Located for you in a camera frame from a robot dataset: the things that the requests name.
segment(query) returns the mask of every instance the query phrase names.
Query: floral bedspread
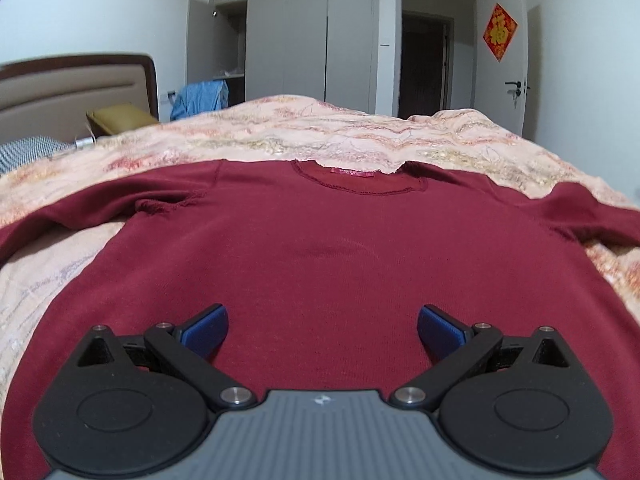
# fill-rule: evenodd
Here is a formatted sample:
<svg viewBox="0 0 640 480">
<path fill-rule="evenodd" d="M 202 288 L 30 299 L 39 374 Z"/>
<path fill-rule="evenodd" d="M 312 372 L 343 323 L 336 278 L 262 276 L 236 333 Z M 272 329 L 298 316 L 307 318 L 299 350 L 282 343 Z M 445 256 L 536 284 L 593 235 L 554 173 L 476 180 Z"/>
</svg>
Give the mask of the floral bedspread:
<svg viewBox="0 0 640 480">
<path fill-rule="evenodd" d="M 633 208 L 625 196 L 475 110 L 403 121 L 297 96 L 275 96 L 220 112 L 101 138 L 94 146 L 19 168 L 0 178 L 0 227 L 87 186 L 200 160 L 307 160 L 385 173 L 407 160 L 487 174 L 531 198 L 561 181 L 580 182 L 601 202 Z M 122 227 L 57 230 L 0 269 L 0 410 L 33 330 L 51 300 Z M 640 249 L 584 249 L 640 322 Z"/>
</svg>

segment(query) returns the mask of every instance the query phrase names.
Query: red shirt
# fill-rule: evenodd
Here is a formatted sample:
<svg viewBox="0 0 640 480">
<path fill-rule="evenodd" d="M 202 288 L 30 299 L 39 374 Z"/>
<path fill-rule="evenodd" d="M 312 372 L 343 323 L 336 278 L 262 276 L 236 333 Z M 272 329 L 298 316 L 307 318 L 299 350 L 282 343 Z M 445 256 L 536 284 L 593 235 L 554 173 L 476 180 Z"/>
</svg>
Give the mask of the red shirt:
<svg viewBox="0 0 640 480">
<path fill-rule="evenodd" d="M 555 326 L 614 414 L 600 463 L 640 478 L 640 328 L 580 240 L 640 245 L 640 213 L 597 202 L 578 184 L 530 200 L 487 177 L 409 162 L 355 176 L 314 162 L 201 162 L 98 184 L 0 230 L 0 262 L 54 224 L 129 216 L 56 297 L 9 389 L 6 480 L 47 465 L 31 415 L 95 324 L 141 333 L 212 303 L 229 312 L 216 366 L 267 388 L 380 388 L 429 362 L 421 305 L 508 335 Z"/>
</svg>

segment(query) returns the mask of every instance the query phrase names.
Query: metal screw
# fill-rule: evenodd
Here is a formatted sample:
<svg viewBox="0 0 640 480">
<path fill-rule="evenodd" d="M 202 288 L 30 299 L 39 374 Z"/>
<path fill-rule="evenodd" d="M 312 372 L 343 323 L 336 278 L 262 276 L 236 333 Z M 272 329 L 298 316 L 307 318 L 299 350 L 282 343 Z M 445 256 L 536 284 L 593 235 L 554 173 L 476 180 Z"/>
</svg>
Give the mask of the metal screw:
<svg viewBox="0 0 640 480">
<path fill-rule="evenodd" d="M 394 393 L 394 397 L 398 402 L 411 405 L 422 402 L 427 398 L 427 394 L 425 394 L 424 391 L 422 391 L 420 388 L 416 388 L 415 386 L 406 386 L 404 388 L 398 388 Z"/>
<path fill-rule="evenodd" d="M 253 396 L 254 394 L 252 394 L 251 391 L 243 388 L 242 386 L 232 386 L 231 388 L 222 390 L 222 392 L 220 393 L 220 399 L 233 406 L 246 404 L 252 399 Z"/>
</svg>

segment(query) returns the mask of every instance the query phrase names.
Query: gray ribbed panel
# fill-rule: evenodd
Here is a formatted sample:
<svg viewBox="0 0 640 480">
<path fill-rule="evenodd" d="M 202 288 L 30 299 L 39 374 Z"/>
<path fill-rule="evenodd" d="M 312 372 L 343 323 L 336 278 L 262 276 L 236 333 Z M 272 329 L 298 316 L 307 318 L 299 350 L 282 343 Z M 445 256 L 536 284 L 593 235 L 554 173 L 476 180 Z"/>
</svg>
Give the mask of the gray ribbed panel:
<svg viewBox="0 0 640 480">
<path fill-rule="evenodd" d="M 53 473 L 49 480 L 73 480 Z M 220 416 L 189 457 L 145 480 L 505 480 L 445 444 L 423 413 L 377 392 L 273 391 Z M 596 480 L 593 471 L 562 477 Z"/>
</svg>

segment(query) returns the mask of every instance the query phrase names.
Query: headboard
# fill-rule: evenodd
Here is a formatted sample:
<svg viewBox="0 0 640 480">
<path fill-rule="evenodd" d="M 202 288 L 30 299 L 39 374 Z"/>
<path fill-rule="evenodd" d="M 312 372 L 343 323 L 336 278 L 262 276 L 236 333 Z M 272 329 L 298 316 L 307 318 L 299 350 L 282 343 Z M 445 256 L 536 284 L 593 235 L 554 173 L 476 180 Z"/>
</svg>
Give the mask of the headboard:
<svg viewBox="0 0 640 480">
<path fill-rule="evenodd" d="M 89 135 L 86 113 L 132 103 L 158 118 L 156 67 L 144 54 L 83 54 L 0 66 L 0 144 Z"/>
</svg>

